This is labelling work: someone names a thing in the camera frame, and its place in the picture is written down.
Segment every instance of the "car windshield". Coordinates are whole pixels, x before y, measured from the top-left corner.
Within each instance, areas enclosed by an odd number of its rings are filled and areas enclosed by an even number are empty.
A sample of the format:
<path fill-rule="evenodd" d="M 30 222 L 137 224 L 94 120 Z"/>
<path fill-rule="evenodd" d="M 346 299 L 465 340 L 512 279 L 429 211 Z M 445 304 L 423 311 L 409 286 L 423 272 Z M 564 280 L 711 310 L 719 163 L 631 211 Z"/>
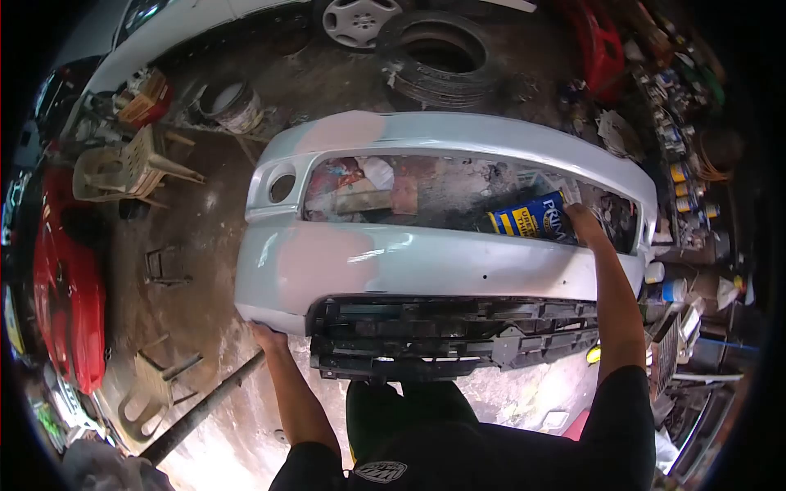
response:
<path fill-rule="evenodd" d="M 126 16 L 123 18 L 123 25 L 117 36 L 117 46 L 120 46 L 126 39 L 136 32 L 145 22 L 152 19 L 158 12 L 161 12 L 169 2 L 174 0 L 133 0 L 128 6 Z"/>

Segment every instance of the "metal pipe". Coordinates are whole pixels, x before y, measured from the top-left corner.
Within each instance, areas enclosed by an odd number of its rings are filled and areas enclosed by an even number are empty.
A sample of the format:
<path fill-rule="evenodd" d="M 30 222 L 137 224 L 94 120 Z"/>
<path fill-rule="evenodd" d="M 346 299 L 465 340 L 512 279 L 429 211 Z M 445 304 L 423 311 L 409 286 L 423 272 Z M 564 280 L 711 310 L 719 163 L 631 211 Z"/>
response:
<path fill-rule="evenodd" d="M 224 381 L 208 394 L 207 397 L 199 401 L 190 411 L 173 424 L 170 429 L 166 430 L 157 440 L 150 444 L 150 446 L 139 456 L 149 460 L 154 467 L 161 464 L 161 461 L 164 460 L 175 447 L 180 445 L 180 443 L 185 440 L 185 437 L 189 436 L 194 428 L 199 426 L 213 409 L 216 409 L 224 399 L 226 399 L 226 396 L 230 395 L 236 387 L 240 387 L 243 380 L 251 375 L 264 360 L 265 352 L 260 350 L 251 360 L 246 361 L 245 365 L 224 379 Z"/>

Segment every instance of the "paint can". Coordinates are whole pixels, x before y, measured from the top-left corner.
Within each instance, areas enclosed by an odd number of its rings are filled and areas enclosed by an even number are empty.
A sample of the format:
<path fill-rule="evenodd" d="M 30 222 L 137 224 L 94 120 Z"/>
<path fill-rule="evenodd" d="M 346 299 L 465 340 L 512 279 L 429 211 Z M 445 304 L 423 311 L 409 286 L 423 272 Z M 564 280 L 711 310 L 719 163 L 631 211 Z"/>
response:
<path fill-rule="evenodd" d="M 681 182 L 674 187 L 674 195 L 677 198 L 690 194 L 690 186 L 687 182 Z"/>
<path fill-rule="evenodd" d="M 688 213 L 689 211 L 695 210 L 699 205 L 696 200 L 693 199 L 693 196 L 683 196 L 674 201 L 674 206 L 680 213 Z"/>
<path fill-rule="evenodd" d="M 650 262 L 644 271 L 644 282 L 646 284 L 660 283 L 666 276 L 666 266 L 660 261 Z"/>
<path fill-rule="evenodd" d="M 208 84 L 199 97 L 200 111 L 235 134 L 246 134 L 262 122 L 262 100 L 243 79 L 229 77 Z"/>
<path fill-rule="evenodd" d="M 669 167 L 671 171 L 671 180 L 674 182 L 685 182 L 688 180 L 688 170 L 680 162 L 672 163 Z"/>
<path fill-rule="evenodd" d="M 704 181 L 681 182 L 674 187 L 674 195 L 678 198 L 683 196 L 694 196 L 701 198 L 707 191 L 707 183 Z"/>
<path fill-rule="evenodd" d="M 664 281 L 647 291 L 650 302 L 684 302 L 688 295 L 688 281 L 685 278 Z"/>
<path fill-rule="evenodd" d="M 717 218 L 721 214 L 721 208 L 715 203 L 705 203 L 704 214 L 707 218 Z"/>

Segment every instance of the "can of urethane thinner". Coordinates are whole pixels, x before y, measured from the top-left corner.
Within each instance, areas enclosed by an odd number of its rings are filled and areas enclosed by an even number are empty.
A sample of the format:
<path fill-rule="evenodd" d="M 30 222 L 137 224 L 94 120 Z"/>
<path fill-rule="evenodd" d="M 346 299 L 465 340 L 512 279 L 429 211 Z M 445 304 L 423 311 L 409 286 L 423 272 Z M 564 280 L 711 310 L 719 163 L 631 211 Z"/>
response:
<path fill-rule="evenodd" d="M 721 214 L 721 208 L 715 203 L 705 203 L 704 214 L 707 218 L 717 218 Z"/>
<path fill-rule="evenodd" d="M 674 187 L 674 195 L 676 197 L 693 195 L 696 198 L 704 196 L 707 191 L 707 183 L 704 181 L 686 181 L 681 182 Z"/>
<path fill-rule="evenodd" d="M 690 194 L 690 185 L 687 182 L 681 182 L 674 187 L 674 195 L 677 198 L 687 196 Z"/>
<path fill-rule="evenodd" d="M 677 211 L 680 213 L 693 211 L 699 206 L 696 200 L 693 199 L 693 196 L 683 196 L 682 198 L 677 198 L 674 201 L 674 205 L 677 207 Z"/>
<path fill-rule="evenodd" d="M 574 242 L 562 208 L 563 195 L 554 191 L 515 207 L 488 213 L 494 231 L 502 235 Z"/>
<path fill-rule="evenodd" d="M 685 182 L 688 180 L 688 170 L 680 162 L 672 163 L 669 167 L 671 180 L 674 182 Z"/>

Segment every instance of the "person's arm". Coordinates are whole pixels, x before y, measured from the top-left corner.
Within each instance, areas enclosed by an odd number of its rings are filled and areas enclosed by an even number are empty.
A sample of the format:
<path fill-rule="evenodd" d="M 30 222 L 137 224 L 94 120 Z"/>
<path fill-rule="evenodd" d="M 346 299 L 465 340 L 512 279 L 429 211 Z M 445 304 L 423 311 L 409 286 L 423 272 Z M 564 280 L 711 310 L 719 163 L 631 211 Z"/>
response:
<path fill-rule="evenodd" d="M 565 207 L 579 241 L 595 254 L 597 324 L 601 335 L 598 386 L 617 368 L 636 365 L 646 370 L 644 325 L 617 252 L 592 212 L 581 204 Z"/>
<path fill-rule="evenodd" d="M 289 444 L 322 443 L 341 460 L 341 448 L 325 410 L 300 374 L 287 345 L 287 336 L 264 324 L 249 322 L 256 342 L 265 352 L 267 368 L 276 390 L 281 425 Z"/>

